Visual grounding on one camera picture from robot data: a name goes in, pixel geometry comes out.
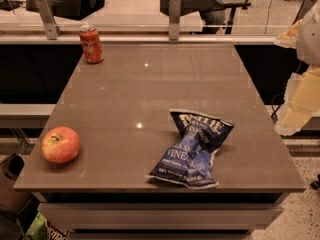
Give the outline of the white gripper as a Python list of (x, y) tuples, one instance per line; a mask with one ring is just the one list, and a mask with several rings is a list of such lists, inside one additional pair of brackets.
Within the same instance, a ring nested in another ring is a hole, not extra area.
[[(297, 57), (311, 66), (320, 66), (320, 1), (274, 40), (283, 48), (297, 48)], [(320, 110), (320, 68), (309, 67), (303, 74), (292, 73), (279, 109), (275, 130), (291, 136), (300, 131)]]

